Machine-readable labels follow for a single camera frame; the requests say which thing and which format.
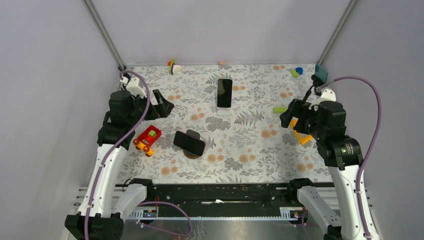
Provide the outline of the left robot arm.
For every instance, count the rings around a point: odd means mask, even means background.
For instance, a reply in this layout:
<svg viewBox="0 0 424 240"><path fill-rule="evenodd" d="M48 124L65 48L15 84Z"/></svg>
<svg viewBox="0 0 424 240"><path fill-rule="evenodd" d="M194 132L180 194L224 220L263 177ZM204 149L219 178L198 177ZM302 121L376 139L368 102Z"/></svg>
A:
<svg viewBox="0 0 424 240"><path fill-rule="evenodd" d="M64 226L77 240L119 240L124 223L141 203L152 204L155 192L151 180L136 178L113 204L115 181L135 135L135 125L166 118L174 104L166 100L158 89L152 91L157 104L149 98L118 90L110 95L109 111L105 113L97 134L95 167L87 192L77 213L66 217Z"/></svg>

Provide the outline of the wooden-base grey phone stand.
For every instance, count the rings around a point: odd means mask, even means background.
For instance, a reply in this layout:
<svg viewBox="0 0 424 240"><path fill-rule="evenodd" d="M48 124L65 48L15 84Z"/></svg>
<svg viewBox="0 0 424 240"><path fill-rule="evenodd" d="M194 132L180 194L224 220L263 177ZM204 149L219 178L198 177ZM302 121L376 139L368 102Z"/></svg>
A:
<svg viewBox="0 0 424 240"><path fill-rule="evenodd" d="M207 144L201 139L200 133L188 129L185 135L187 142L184 144L184 155L191 160L202 157Z"/></svg>

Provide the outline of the purple-edged black phone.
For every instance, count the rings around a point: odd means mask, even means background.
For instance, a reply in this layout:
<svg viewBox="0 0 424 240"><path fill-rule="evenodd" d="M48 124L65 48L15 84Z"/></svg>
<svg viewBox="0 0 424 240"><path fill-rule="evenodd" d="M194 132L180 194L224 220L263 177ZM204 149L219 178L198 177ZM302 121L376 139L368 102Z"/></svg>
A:
<svg viewBox="0 0 424 240"><path fill-rule="evenodd" d="M203 155L206 147L206 143L203 140L197 139L181 131L176 131L173 144L199 157Z"/></svg>

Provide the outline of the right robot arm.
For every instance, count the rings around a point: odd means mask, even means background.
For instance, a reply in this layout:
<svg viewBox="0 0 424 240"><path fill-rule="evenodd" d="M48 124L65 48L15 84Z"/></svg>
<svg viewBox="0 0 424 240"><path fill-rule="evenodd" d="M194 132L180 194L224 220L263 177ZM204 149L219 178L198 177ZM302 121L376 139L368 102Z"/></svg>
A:
<svg viewBox="0 0 424 240"><path fill-rule="evenodd" d="M289 181L285 199L293 206L303 205L321 228L325 240L378 240L373 224L363 177L364 158L360 144L346 135L346 111L334 101L312 105L294 99L280 115L281 126L313 137L333 181L340 215L318 194L309 178Z"/></svg>

